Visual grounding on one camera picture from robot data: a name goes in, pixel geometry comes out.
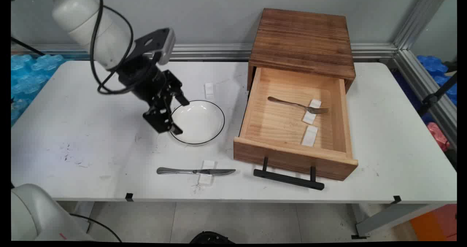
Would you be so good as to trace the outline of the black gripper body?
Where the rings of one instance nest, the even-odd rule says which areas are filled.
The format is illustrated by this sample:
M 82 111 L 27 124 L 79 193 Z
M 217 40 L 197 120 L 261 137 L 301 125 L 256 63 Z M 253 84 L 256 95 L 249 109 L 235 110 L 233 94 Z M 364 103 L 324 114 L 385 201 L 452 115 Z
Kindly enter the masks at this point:
M 148 105 L 166 105 L 168 98 L 164 98 L 161 90 L 165 86 L 165 74 L 157 67 L 161 57 L 152 59 L 140 55 L 132 60 L 125 60 L 118 69 L 118 80 L 125 87 L 118 94 L 133 93 Z

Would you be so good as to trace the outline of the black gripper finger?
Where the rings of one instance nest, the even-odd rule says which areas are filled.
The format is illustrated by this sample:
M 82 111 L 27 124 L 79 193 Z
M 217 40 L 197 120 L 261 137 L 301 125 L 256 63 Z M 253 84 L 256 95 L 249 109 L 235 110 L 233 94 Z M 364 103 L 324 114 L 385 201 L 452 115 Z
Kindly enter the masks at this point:
M 183 133 L 183 130 L 175 124 L 172 118 L 170 105 L 173 97 L 174 96 L 171 94 L 145 96 L 145 101 L 148 103 L 150 108 L 148 111 L 143 113 L 143 118 L 158 133 L 172 132 L 175 135 Z
M 175 98 L 180 105 L 187 106 L 189 101 L 182 92 L 182 82 L 170 71 L 165 71 L 165 102 L 168 106 L 171 105 L 172 99 Z

